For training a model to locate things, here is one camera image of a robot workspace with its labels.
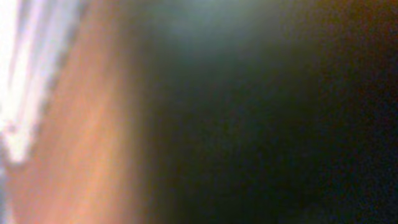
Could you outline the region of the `gold foil snack pouch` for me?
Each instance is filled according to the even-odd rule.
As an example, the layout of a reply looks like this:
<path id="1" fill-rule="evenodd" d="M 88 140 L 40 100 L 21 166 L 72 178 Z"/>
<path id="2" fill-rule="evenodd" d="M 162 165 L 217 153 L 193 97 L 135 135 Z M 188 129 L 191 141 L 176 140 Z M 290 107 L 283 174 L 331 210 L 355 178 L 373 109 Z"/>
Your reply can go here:
<path id="1" fill-rule="evenodd" d="M 13 223 L 163 223 L 142 1 L 21 1 L 2 132 Z"/>

